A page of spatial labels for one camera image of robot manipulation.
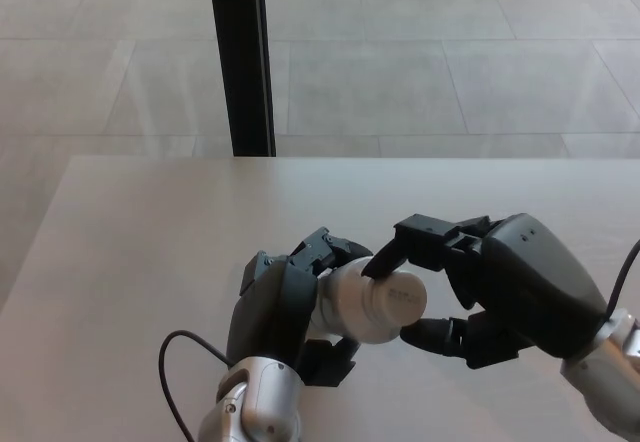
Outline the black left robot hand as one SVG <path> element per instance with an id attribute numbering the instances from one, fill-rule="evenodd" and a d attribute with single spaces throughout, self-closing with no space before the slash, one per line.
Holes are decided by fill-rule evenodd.
<path id="1" fill-rule="evenodd" d="M 372 252 L 321 227 L 289 255 L 263 251 L 245 266 L 232 314 L 226 356 L 233 362 L 261 356 L 292 369 L 307 386 L 337 387 L 355 367 L 360 344 L 349 337 L 333 344 L 307 338 L 319 276 Z"/>

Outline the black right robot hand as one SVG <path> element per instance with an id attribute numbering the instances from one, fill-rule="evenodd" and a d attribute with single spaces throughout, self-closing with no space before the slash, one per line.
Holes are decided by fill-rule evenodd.
<path id="1" fill-rule="evenodd" d="M 535 346 L 568 359 L 595 337 L 608 303 L 580 261 L 544 224 L 520 213 L 448 222 L 415 214 L 367 263 L 382 280 L 403 263 L 446 273 L 466 319 L 422 318 L 400 331 L 421 350 L 465 360 L 471 369 L 513 360 Z"/>

